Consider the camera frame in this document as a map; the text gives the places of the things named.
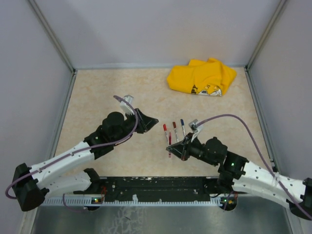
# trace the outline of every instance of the white gear rack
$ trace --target white gear rack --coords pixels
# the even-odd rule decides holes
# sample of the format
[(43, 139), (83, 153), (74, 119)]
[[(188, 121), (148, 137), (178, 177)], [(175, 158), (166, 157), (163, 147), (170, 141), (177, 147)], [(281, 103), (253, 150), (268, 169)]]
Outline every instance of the white gear rack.
[[(65, 197), (67, 206), (155, 206), (155, 207), (168, 207), (168, 206), (222, 206), (221, 198), (211, 198), (210, 201), (193, 201), (193, 202), (141, 202), (137, 200), (137, 196), (133, 196), (132, 201), (113, 201), (103, 203), (92, 203), (94, 199), (100, 197), (91, 196), (68, 196)], [(63, 198), (61, 196), (51, 197), (46, 199), (41, 206), (64, 206)]]

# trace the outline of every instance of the red marker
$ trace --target red marker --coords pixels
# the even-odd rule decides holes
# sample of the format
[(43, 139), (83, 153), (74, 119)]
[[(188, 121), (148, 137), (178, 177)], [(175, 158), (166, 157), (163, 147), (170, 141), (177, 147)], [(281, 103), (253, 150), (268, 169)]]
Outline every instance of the red marker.
[(168, 133), (167, 133), (166, 124), (164, 124), (163, 127), (164, 127), (164, 131), (165, 131), (165, 136), (166, 136), (166, 139), (167, 139), (167, 144), (169, 145), (169, 139), (168, 139)]
[(171, 145), (171, 131), (169, 131), (169, 145)]
[(174, 125), (174, 130), (175, 130), (175, 138), (176, 138), (176, 142), (179, 142), (179, 138), (177, 136), (177, 131), (176, 131), (176, 122), (172, 122), (172, 124)]

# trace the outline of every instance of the table surface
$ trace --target table surface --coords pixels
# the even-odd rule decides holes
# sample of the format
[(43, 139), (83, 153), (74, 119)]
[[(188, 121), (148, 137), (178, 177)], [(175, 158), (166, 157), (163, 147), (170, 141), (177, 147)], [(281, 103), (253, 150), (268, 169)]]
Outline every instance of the table surface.
[[(94, 168), (100, 176), (216, 176), (213, 167), (195, 158), (187, 161), (165, 151), (167, 140), (163, 124), (175, 135), (177, 124), (182, 139), (180, 119), (188, 123), (220, 114), (234, 114), (249, 126), (263, 156), (270, 162), (252, 96), (243, 68), (235, 68), (237, 76), (225, 96), (208, 97), (185, 94), (169, 88), (166, 77), (170, 69), (105, 69), (80, 70), (69, 102), (56, 155), (74, 147), (102, 123), (110, 112), (121, 111), (113, 95), (134, 96), (133, 106), (159, 123), (144, 135), (133, 137), (101, 158), (81, 165), (67, 174)], [(198, 139), (205, 143), (217, 137), (228, 150), (264, 167), (245, 127), (235, 118), (223, 117), (204, 124)]]

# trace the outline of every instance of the gray floor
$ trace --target gray floor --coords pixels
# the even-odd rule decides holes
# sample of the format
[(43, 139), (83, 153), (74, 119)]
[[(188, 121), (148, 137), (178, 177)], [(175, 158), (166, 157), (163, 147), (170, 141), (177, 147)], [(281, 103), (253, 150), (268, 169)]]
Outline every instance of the gray floor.
[(287, 234), (284, 208), (258, 197), (240, 197), (234, 211), (219, 207), (101, 207), (74, 213), (41, 207), (32, 234)]

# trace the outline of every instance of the blue marker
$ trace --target blue marker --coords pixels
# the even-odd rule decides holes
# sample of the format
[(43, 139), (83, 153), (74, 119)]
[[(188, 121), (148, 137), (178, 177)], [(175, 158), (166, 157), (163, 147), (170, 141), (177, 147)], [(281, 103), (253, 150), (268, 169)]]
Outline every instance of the blue marker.
[(185, 134), (185, 128), (184, 128), (184, 121), (183, 119), (180, 119), (180, 120), (181, 120), (181, 125), (182, 125), (183, 137), (185, 137), (186, 134)]

